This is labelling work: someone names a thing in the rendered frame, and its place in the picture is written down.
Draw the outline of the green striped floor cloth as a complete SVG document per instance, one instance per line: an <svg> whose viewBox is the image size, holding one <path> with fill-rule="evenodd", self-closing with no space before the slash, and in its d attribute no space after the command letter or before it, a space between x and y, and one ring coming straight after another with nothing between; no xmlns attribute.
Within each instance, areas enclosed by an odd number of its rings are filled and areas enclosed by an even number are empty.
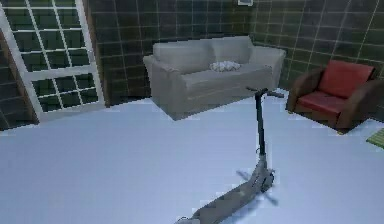
<svg viewBox="0 0 384 224"><path fill-rule="evenodd" d="M368 137L367 142L384 149L384 128Z"/></svg>

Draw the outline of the white patterned cushion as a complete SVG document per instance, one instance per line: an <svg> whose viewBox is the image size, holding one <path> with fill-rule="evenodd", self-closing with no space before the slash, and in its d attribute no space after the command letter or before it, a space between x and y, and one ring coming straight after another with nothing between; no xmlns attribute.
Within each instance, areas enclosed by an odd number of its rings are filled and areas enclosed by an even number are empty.
<svg viewBox="0 0 384 224"><path fill-rule="evenodd" d="M241 67L239 63L233 61L221 61L212 63L209 68L216 72L226 72L238 70Z"/></svg>

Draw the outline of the grey kick scooter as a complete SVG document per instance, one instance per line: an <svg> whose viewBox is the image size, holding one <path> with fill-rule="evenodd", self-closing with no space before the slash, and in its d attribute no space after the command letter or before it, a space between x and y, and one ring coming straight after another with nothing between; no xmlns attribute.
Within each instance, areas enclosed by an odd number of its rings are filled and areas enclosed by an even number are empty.
<svg viewBox="0 0 384 224"><path fill-rule="evenodd" d="M268 96L283 98L284 95L268 90L267 88L257 90L247 87L247 90L254 92L256 118L258 122L259 160L255 169L246 182L197 209L191 217L181 217L174 224L219 224L245 207L259 194L265 193L272 187L274 170L268 167L267 162L262 97L267 94Z"/></svg>

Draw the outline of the white glazed room door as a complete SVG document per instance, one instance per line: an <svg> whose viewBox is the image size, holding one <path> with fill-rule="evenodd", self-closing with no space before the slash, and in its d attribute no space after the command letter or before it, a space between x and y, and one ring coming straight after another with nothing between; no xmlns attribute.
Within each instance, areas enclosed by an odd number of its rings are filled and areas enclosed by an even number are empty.
<svg viewBox="0 0 384 224"><path fill-rule="evenodd" d="M40 122L105 107L88 0L0 0L0 30Z"/></svg>

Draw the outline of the beige two-seat sofa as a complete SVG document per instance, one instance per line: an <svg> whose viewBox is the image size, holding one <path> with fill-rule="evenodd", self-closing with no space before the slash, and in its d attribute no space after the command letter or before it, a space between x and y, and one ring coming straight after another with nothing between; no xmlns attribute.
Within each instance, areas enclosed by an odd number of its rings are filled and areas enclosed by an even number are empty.
<svg viewBox="0 0 384 224"><path fill-rule="evenodd" d="M252 96L247 87L275 90L286 52L256 46L248 36L187 40L153 45L143 62L152 101L173 120ZM238 70L216 72L214 62L239 63Z"/></svg>

